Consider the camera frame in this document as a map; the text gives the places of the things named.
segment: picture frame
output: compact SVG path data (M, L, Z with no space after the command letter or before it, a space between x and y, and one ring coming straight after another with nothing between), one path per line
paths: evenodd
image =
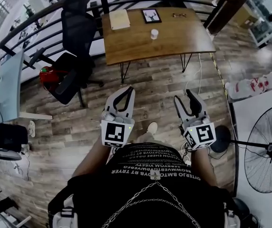
M142 9L142 16L144 17L145 23L161 23L160 16L156 9Z

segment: wooden floor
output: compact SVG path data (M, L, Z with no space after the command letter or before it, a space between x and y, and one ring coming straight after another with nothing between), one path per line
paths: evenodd
M215 57L226 81L261 76L272 71L272 46L258 50L247 30L227 25L214 39L217 47ZM200 96L208 105L208 113L215 125L231 128L227 103L219 76L209 54L201 55L202 80ZM74 169L86 156L99 135L99 118L107 97L118 90L119 66L106 66L105 58L96 60L93 78L105 82L103 88L91 85L82 91L86 108L79 106L75 96L68 105L58 103L39 80L21 87L21 111L53 115L52 121L37 120L36 137L31 138L32 151L17 164L22 169L17 174L13 163L0 161L0 199L10 196L20 206L9 209L21 219L32 216L30 227L45 227L49 201L65 187ZM180 135L179 118L173 104L174 95L187 103L184 88L198 92L200 68L197 55L193 55L185 73L182 74L180 57L156 58L138 61L130 65L125 83L136 90L133 118L135 128L130 141L144 133L152 121L158 123L155 138L180 149L184 139ZM27 122L16 123L27 126ZM233 190L235 153L233 146L220 160L212 160L220 186Z

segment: brown tabletop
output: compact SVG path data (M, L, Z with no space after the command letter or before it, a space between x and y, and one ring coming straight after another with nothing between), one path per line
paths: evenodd
M127 11L131 26L112 30L109 15L102 16L104 46L108 65L150 57L215 52L203 24L192 9L155 8L161 23L146 24L141 9ZM186 17L173 17L173 13ZM159 34L151 39L151 30Z

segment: light blue table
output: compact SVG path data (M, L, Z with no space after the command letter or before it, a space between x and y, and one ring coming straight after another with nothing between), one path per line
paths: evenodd
M4 122L19 117L51 120L52 116L20 112L20 84L24 53L20 51L0 66L0 112Z

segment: chain necklace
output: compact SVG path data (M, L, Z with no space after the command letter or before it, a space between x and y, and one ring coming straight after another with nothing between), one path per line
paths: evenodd
M167 201L167 200L164 200L164 199L144 199L144 200L139 200L139 201L136 201L136 202L133 202L132 201L139 196L140 193L146 191L148 188L151 188L153 187L154 185L158 185L160 186L164 191L166 191L167 193L169 193L172 198L178 203L178 206L176 206L175 204ZM149 201L160 201L160 202L165 202L173 207L175 207L176 209L178 209L179 211L183 212L185 215L187 215L187 217L192 221L192 224L197 227L197 228L200 228L200 225L197 223L197 221L187 212L187 210L185 210L184 206L182 205L181 202L179 202L177 200L177 197L172 194L168 188L164 187L163 185L161 185L157 180L155 180L154 183L151 183L149 184L148 186L146 186L145 188L142 188L140 192L136 193L128 202L126 202L126 204L124 206L122 206L118 211L116 211L105 223L104 225L102 226L102 228L107 228L109 226L110 223L112 223L116 217L124 210L124 209L127 209L135 204L139 204L139 203L142 203L142 202L149 202Z

